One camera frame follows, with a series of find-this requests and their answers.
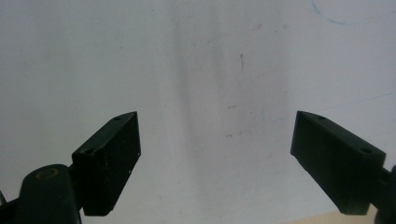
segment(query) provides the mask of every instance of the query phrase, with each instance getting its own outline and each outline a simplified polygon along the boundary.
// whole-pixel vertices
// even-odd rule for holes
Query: white surface
[[[335,210],[289,154],[296,110],[396,164],[393,1],[0,2],[0,189],[137,110],[142,157],[83,223],[282,223]]]

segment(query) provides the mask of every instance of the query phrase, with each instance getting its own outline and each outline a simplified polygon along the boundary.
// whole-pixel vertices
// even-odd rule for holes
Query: black plastic part
[[[322,116],[297,112],[291,154],[346,215],[365,215],[386,154]]]
[[[17,210],[18,199],[11,202],[7,202],[0,206],[0,223],[11,223],[15,218],[15,212]]]
[[[79,202],[86,216],[105,216],[140,157],[137,113],[111,119],[72,155]]]
[[[80,223],[67,166],[45,166],[23,179],[15,223]]]

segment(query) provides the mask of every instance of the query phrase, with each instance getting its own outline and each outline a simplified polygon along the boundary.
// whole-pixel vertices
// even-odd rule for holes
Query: tan surface
[[[307,217],[286,224],[374,224],[375,207],[371,206],[367,216],[345,216],[338,211],[315,217]]]

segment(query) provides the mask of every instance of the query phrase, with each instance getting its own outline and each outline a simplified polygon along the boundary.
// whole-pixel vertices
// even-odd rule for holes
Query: screw hole
[[[366,154],[370,154],[370,153],[373,152],[370,148],[367,148],[367,147],[361,148],[361,151],[364,152],[364,153],[366,153]]]

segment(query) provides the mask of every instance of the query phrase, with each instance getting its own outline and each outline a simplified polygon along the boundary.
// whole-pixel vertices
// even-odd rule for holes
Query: blue mark
[[[364,18],[364,19],[362,19],[360,21],[350,21],[350,22],[348,22],[348,21],[336,21],[336,20],[333,20],[333,19],[325,16],[323,13],[321,13],[319,8],[318,8],[318,5],[315,2],[315,0],[311,0],[311,6],[314,9],[315,14],[322,16],[324,19],[326,19],[326,21],[328,21],[328,22],[330,22],[332,24],[341,25],[341,26],[355,25],[355,24],[362,23],[364,21],[383,19],[383,18],[385,18],[387,16],[396,14],[396,11],[393,11],[393,12],[390,12],[390,13],[387,13],[387,14],[384,14],[384,15],[380,15],[380,16],[367,17],[367,18]]]
[[[314,0],[311,0],[311,2],[312,2],[312,8],[314,9],[315,14],[319,15],[320,11],[319,11],[319,9],[317,7],[317,4],[314,2]]]

